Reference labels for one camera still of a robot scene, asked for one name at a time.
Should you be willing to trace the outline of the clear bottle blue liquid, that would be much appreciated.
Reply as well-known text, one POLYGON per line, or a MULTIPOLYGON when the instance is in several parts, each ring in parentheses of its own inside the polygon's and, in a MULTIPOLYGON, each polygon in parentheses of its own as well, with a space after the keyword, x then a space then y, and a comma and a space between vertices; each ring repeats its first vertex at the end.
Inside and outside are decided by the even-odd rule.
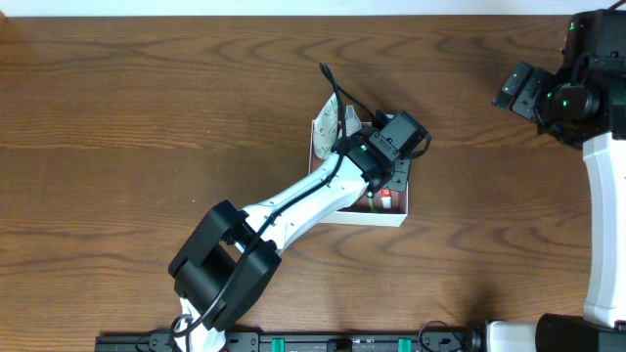
POLYGON ((352 105, 347 105, 345 107, 344 122, 345 122, 345 136, 346 137, 349 137, 355 134, 362 128, 362 122, 359 119, 356 113, 356 110, 352 105))

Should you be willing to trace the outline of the white bamboo-print cream tube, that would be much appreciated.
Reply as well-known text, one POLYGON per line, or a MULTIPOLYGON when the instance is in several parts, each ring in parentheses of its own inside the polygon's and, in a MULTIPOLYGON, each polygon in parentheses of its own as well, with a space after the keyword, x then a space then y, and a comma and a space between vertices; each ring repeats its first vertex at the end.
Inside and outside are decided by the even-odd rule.
POLYGON ((313 121, 313 152, 320 159, 327 159, 337 138, 337 99, 332 94, 313 121))

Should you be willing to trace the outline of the green white toothbrush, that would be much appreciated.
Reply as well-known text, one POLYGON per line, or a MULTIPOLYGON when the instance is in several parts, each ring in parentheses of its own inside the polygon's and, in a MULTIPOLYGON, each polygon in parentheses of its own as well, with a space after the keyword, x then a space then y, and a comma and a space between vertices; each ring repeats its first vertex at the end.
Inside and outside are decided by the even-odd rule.
POLYGON ((368 202, 369 202, 369 206, 370 206, 371 212, 377 212, 377 208, 376 208, 375 202, 374 202, 375 195, 373 193, 371 193, 371 192, 368 192, 367 193, 367 198, 368 198, 368 202))

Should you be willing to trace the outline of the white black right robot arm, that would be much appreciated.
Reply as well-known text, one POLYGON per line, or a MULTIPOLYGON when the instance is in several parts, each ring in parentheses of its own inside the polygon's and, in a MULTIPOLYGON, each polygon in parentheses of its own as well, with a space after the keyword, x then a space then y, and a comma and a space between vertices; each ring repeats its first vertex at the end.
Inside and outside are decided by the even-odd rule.
POLYGON ((494 98, 541 134, 581 151, 592 203, 591 277, 580 317, 493 321, 484 351, 622 351, 625 348, 625 69, 583 53, 557 73, 518 63, 494 98))

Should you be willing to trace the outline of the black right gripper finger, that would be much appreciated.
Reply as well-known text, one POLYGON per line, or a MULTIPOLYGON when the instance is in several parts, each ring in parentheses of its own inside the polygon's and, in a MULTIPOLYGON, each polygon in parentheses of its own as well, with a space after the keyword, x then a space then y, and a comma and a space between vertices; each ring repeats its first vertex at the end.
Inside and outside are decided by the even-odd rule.
POLYGON ((492 101, 492 105, 501 110, 506 110, 513 103, 514 99, 519 95, 527 79, 533 72, 533 66, 518 62, 511 74, 505 80, 500 91, 492 101))
POLYGON ((518 81, 511 111, 531 122, 542 122, 540 109, 553 87, 553 75, 535 66, 517 66, 513 76, 518 81))

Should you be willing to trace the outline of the red green toothpaste tube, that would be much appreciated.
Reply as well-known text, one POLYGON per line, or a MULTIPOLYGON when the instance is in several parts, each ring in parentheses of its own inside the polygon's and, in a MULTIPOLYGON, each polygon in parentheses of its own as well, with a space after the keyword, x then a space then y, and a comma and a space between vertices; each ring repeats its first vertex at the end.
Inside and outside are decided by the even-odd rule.
POLYGON ((380 202, 382 205, 382 208, 385 210, 389 210, 392 208, 392 196, 391 196, 391 190, 389 189, 382 189, 380 191, 380 202))

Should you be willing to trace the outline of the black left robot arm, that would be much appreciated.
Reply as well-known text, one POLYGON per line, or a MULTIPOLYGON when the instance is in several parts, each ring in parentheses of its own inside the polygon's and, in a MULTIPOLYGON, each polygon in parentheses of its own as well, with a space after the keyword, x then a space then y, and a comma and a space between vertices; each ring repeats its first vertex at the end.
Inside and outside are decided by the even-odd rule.
POLYGON ((168 267, 183 309, 171 327, 176 346, 220 350, 226 329, 268 286, 282 252, 329 214, 385 188, 414 148, 385 132, 357 132, 278 195, 242 209, 228 200, 209 209, 168 267))

